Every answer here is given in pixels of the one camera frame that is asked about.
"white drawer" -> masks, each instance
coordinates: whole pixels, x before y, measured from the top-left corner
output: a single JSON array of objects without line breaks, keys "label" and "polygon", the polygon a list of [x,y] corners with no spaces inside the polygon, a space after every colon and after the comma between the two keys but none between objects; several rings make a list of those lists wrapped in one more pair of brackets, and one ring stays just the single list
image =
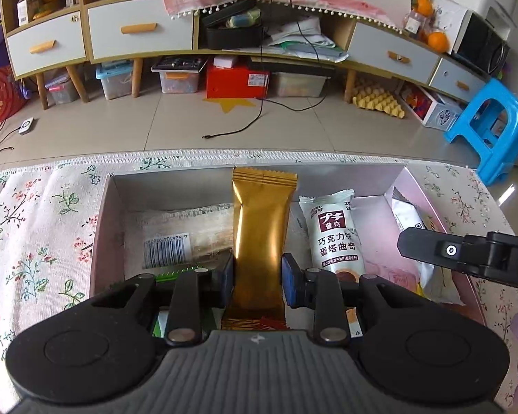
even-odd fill
[{"label": "white drawer", "polygon": [[427,84],[439,56],[405,38],[358,23],[349,46],[349,60]]},{"label": "white drawer", "polygon": [[[94,59],[192,49],[193,17],[172,20],[163,0],[132,0],[98,6],[88,10],[88,19]],[[122,28],[144,32],[123,34]]]},{"label": "white drawer", "polygon": [[430,87],[470,102],[485,82],[470,71],[442,59],[430,81]]},{"label": "white drawer", "polygon": [[[49,49],[40,53],[30,52],[45,43],[48,43]],[[8,47],[16,76],[70,60],[84,59],[86,53],[80,12],[68,13],[14,34],[8,37]]]}]

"teal storage bin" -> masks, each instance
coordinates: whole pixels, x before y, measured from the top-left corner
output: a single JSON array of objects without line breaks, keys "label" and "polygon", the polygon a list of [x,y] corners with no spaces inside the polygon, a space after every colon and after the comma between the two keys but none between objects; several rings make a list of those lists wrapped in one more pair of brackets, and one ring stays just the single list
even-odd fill
[{"label": "teal storage bin", "polygon": [[96,67],[96,79],[100,79],[105,98],[112,100],[130,95],[133,89],[133,62],[118,60]]}]

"red box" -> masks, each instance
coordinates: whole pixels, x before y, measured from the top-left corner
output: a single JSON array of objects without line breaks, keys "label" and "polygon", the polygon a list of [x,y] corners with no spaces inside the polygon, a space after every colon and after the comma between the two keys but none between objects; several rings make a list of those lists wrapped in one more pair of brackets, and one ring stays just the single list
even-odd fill
[{"label": "red box", "polygon": [[207,98],[264,98],[267,95],[268,71],[251,71],[245,65],[207,67]]}]

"blue plastic stool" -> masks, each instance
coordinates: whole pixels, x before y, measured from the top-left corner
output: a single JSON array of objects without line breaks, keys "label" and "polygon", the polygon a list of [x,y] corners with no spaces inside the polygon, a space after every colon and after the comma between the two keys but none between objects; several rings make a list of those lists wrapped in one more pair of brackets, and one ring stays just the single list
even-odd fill
[{"label": "blue plastic stool", "polygon": [[[479,118],[476,113],[489,101]],[[499,114],[507,111],[507,125],[500,137],[491,131]],[[443,136],[451,143],[462,135],[479,154],[478,176],[486,185],[506,178],[518,157],[518,98],[492,79],[470,101],[454,125]]]}]

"floral tablecloth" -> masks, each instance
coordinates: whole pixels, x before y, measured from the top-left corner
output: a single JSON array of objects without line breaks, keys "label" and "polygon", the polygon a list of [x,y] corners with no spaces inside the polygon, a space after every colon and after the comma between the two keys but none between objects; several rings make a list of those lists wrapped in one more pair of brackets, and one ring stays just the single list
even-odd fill
[{"label": "floral tablecloth", "polygon": [[[476,174],[467,168],[418,160],[313,152],[172,150],[60,161],[0,172],[0,409],[17,402],[4,356],[20,331],[88,296],[92,244],[109,173],[212,164],[280,162],[406,163],[450,232],[513,233]],[[518,290],[475,279],[487,325],[510,350],[511,366],[497,396],[508,407],[518,383],[518,341],[510,320]]]}]

